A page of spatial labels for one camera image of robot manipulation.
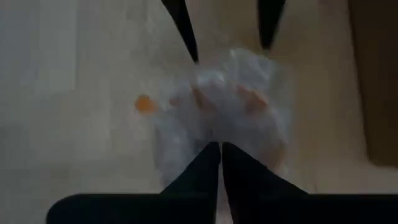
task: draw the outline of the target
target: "beige floor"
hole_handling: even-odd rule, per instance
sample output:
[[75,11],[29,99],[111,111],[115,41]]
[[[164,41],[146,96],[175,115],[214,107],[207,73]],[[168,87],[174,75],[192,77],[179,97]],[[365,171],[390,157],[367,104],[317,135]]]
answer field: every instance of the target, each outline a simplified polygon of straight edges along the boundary
[[[255,1],[187,1],[200,57],[259,51]],[[158,0],[0,2],[0,222],[43,223],[77,192],[158,192],[143,92],[191,65]],[[287,178],[309,192],[398,192],[369,164],[344,0],[288,0],[269,56],[294,70]]]

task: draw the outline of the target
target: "clear plastic wrap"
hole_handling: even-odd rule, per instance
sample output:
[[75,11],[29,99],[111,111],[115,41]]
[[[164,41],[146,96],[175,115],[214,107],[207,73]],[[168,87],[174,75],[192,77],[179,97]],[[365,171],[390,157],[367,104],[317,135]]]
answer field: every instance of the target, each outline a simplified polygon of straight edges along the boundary
[[291,125],[289,73],[243,49],[213,62],[172,80],[162,99],[147,105],[156,130],[155,165],[165,185],[211,141],[231,142],[271,170],[283,166]]

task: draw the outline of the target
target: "orange object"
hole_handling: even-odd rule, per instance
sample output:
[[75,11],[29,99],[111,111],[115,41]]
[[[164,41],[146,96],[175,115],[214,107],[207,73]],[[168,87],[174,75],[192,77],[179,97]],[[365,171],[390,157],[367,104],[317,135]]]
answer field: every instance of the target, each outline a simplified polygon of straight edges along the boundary
[[139,95],[135,106],[142,114],[151,114],[156,111],[156,104],[148,95]]

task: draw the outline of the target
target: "plastic bag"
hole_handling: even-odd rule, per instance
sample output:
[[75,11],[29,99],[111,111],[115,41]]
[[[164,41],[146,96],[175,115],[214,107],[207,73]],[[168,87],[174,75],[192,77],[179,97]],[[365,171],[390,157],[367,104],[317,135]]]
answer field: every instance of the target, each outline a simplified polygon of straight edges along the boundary
[[141,97],[136,103],[153,112],[155,165],[165,185],[211,141],[231,142],[274,171],[283,163],[291,124],[286,70],[243,49],[213,64],[172,80],[158,102]]

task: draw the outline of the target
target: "white floor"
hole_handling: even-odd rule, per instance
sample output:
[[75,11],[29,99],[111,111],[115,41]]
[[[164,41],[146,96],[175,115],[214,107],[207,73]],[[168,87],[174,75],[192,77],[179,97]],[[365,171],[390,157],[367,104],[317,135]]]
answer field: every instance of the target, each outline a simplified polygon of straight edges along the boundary
[[[43,223],[78,192],[160,191],[134,99],[192,64],[161,2],[0,4],[0,222]],[[187,6],[200,57],[259,51],[255,1]],[[344,0],[287,1],[269,53],[295,71],[287,178],[309,192],[398,192],[398,171],[366,160],[350,35]]]

